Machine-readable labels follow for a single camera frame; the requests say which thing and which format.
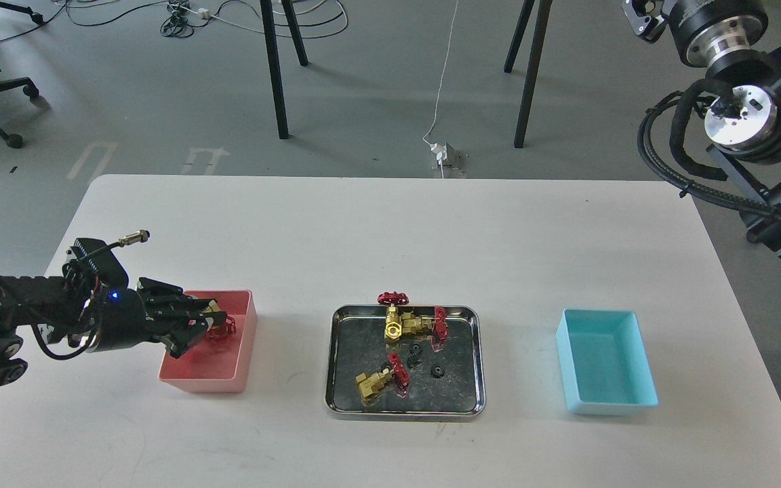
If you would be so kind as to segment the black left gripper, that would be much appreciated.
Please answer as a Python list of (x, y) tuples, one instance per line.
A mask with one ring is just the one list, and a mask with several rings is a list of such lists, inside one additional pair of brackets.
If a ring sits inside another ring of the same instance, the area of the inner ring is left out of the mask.
[[(207, 319), (187, 323), (187, 313)], [(93, 306), (95, 335), (88, 352), (126, 349), (143, 342), (165, 345), (167, 354), (182, 357), (227, 313), (214, 298), (186, 296), (183, 289), (161, 281), (140, 278), (136, 289), (105, 291)]]

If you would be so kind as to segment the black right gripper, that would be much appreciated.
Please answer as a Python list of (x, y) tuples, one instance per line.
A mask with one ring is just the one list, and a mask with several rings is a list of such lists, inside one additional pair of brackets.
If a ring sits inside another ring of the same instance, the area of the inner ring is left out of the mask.
[(729, 54), (750, 50), (769, 25), (760, 1), (626, 0), (621, 6), (635, 36), (646, 43), (659, 40), (666, 13), (679, 58), (690, 67), (712, 67)]

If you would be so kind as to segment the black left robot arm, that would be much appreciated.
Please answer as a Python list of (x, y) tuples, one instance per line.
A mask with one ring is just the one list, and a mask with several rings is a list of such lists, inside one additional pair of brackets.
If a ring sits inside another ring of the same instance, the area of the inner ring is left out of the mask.
[(177, 359), (206, 337), (233, 330), (235, 322), (216, 300), (143, 277), (136, 289), (128, 287), (113, 250), (148, 236), (140, 230), (111, 243), (78, 238), (60, 276), (0, 275), (0, 386), (27, 371), (18, 358), (21, 325), (31, 328), (47, 357), (59, 361), (143, 342), (161, 343)]

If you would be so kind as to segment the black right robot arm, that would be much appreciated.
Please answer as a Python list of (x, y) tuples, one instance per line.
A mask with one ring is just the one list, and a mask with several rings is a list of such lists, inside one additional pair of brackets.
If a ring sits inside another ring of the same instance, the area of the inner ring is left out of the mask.
[(759, 52), (768, 17), (759, 1), (626, 1), (638, 38), (669, 30), (682, 63), (706, 74), (664, 97), (639, 126), (639, 154), (682, 197), (740, 213), (747, 241), (781, 258), (781, 182), (747, 163), (781, 163), (781, 46)]

